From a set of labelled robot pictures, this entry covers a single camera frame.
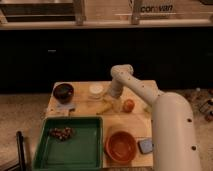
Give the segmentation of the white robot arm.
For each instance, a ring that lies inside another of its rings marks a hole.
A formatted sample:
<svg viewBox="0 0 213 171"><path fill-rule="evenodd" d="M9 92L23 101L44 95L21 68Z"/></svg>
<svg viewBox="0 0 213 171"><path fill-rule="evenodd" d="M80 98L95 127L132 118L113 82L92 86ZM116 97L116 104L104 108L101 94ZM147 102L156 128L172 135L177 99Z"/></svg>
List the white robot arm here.
<svg viewBox="0 0 213 171"><path fill-rule="evenodd" d="M189 102L178 93L149 87L133 72L130 64L113 66L107 94L118 99L127 87L152 107L154 171L202 171Z"/></svg>

